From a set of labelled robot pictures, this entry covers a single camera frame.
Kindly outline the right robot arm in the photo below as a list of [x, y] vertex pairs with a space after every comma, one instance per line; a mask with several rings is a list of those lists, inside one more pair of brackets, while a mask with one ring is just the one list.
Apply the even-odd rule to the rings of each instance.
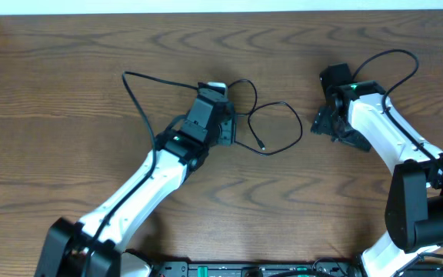
[[348, 267], [350, 276], [404, 276], [443, 247], [443, 151], [421, 137], [375, 81], [356, 82], [347, 64], [319, 75], [325, 105], [311, 131], [375, 150], [392, 174], [386, 232]]

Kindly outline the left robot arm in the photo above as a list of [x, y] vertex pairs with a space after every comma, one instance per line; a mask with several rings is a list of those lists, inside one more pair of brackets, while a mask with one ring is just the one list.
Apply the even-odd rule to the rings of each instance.
[[235, 109], [228, 87], [201, 83], [182, 125], [169, 125], [155, 137], [152, 150], [134, 175], [99, 207], [76, 223], [64, 218], [48, 230], [37, 276], [139, 276], [152, 266], [126, 247], [158, 204], [199, 169], [215, 145], [230, 145]]

